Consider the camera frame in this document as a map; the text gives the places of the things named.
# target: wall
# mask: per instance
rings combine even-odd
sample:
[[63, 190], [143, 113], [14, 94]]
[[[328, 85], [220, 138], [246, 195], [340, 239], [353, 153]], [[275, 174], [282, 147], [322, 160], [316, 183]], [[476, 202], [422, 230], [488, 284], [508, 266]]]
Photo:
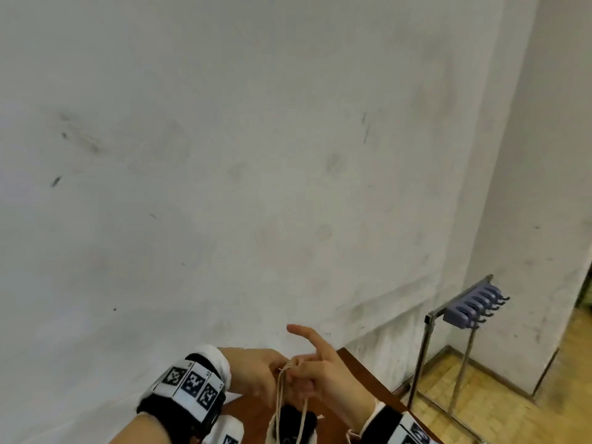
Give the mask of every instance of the wall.
[[528, 392], [592, 258], [591, 14], [592, 0], [541, 0], [467, 275], [492, 272], [512, 297], [474, 358]]
[[[484, 268], [465, 282], [538, 2], [505, 1], [436, 296], [347, 347], [390, 389], [413, 374], [425, 314], [487, 274]], [[441, 320], [436, 327], [428, 358], [449, 342], [451, 327]]]
[[198, 342], [426, 306], [503, 8], [2, 0], [5, 440], [104, 442]]

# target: person's left hand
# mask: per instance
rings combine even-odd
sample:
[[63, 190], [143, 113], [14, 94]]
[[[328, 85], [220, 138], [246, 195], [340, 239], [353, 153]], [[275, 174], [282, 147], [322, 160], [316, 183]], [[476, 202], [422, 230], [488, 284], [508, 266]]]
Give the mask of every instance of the person's left hand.
[[273, 349], [242, 349], [240, 347], [220, 347], [230, 364], [231, 393], [257, 396], [269, 407], [275, 404], [276, 382], [273, 372], [288, 362]]

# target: string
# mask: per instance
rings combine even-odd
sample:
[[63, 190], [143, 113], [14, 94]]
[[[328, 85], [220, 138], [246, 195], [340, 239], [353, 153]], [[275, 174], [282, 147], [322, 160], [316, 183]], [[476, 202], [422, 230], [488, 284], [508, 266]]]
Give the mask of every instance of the string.
[[[291, 363], [287, 363], [279, 372], [277, 377], [277, 395], [275, 397], [275, 436], [279, 442], [279, 414], [284, 406], [284, 386], [286, 384], [286, 370], [292, 368]], [[304, 399], [304, 407], [302, 408], [302, 418], [300, 419], [300, 430], [298, 431], [298, 438], [296, 444], [300, 444], [302, 440], [302, 432], [304, 430], [304, 420], [306, 419], [306, 410], [308, 407], [308, 399]]]

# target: wooden table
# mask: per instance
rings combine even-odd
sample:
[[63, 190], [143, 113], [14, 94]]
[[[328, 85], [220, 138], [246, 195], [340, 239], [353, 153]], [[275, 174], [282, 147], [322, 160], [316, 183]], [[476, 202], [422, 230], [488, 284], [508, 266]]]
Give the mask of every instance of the wooden table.
[[[390, 405], [400, 413], [407, 411], [407, 407], [356, 360], [351, 353], [344, 348], [339, 349], [337, 353], [351, 373], [377, 399]], [[309, 401], [308, 408], [314, 411], [316, 415], [322, 414], [324, 416], [324, 418], [319, 420], [317, 425], [317, 441], [319, 444], [344, 444], [347, 442], [345, 439], [347, 427], [331, 410], [316, 399]], [[222, 413], [231, 414], [243, 423], [245, 426], [243, 444], [263, 444], [265, 442], [265, 435], [269, 421], [273, 416], [273, 410], [267, 408], [260, 400], [248, 396], [240, 397], [226, 404]], [[425, 425], [421, 425], [430, 434], [432, 439], [439, 443], [442, 442]]]

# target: metal bar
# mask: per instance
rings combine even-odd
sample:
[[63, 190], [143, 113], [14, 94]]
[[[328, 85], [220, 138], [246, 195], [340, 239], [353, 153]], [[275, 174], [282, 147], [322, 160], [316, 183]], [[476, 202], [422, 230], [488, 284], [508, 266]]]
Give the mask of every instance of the metal bar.
[[450, 299], [448, 302], [446, 302], [443, 305], [439, 306], [437, 309], [432, 310], [430, 313], [428, 313], [428, 315], [431, 315], [431, 316], [433, 316], [435, 318], [438, 318], [438, 317], [442, 316], [444, 314], [444, 311], [446, 310], [446, 308], [448, 306], [451, 306], [458, 299], [462, 298], [464, 295], [466, 295], [467, 293], [469, 293], [469, 291], [472, 291], [474, 288], [476, 288], [480, 284], [482, 284], [484, 282], [491, 282], [492, 279], [493, 279], [493, 274], [489, 274], [489, 275], [485, 276], [479, 282], [474, 283], [469, 288], [467, 288], [465, 291], [463, 291], [462, 293], [460, 293], [458, 296], [455, 296], [454, 298]]
[[427, 348], [430, 345], [430, 339], [432, 338], [432, 332], [434, 330], [434, 320], [429, 314], [425, 317], [425, 327], [423, 329], [423, 338], [421, 339], [421, 347], [419, 348], [419, 355], [417, 356], [417, 365], [415, 366], [415, 374], [413, 375], [413, 381], [411, 382], [411, 390], [409, 391], [409, 400], [407, 401], [407, 408], [411, 411], [413, 406], [413, 400], [415, 399], [415, 393], [417, 392], [417, 384], [421, 377], [421, 370], [423, 369], [423, 363], [426, 359]]
[[469, 342], [467, 343], [467, 350], [465, 351], [465, 355], [462, 358], [462, 365], [461, 370], [456, 377], [456, 384], [454, 385], [454, 392], [452, 393], [452, 399], [450, 401], [450, 406], [448, 406], [448, 413], [454, 413], [454, 407], [456, 407], [456, 401], [458, 400], [458, 395], [461, 392], [461, 384], [463, 384], [463, 379], [465, 377], [465, 373], [467, 371], [467, 366], [469, 364], [469, 356], [471, 354], [471, 350], [473, 348], [473, 342], [475, 341], [475, 334], [477, 333], [477, 329], [474, 328], [471, 330], [471, 334], [469, 335]]
[[444, 407], [442, 407], [440, 404], [438, 404], [435, 400], [429, 398], [428, 396], [421, 393], [420, 391], [417, 392], [417, 395], [419, 397], [421, 397], [422, 399], [424, 399], [427, 403], [429, 403], [436, 410], [440, 410], [440, 412], [444, 416], [446, 416], [447, 418], [450, 418], [454, 422], [456, 422], [456, 424], [458, 424], [462, 429], [464, 429], [464, 431], [466, 431], [468, 434], [470, 434], [473, 437], [473, 439], [475, 439], [479, 444], [487, 444], [487, 442], [476, 431], [471, 429], [467, 424], [465, 424], [463, 421], [461, 421], [459, 418], [457, 418], [454, 414], [449, 414], [448, 411], [446, 411], [444, 409]]

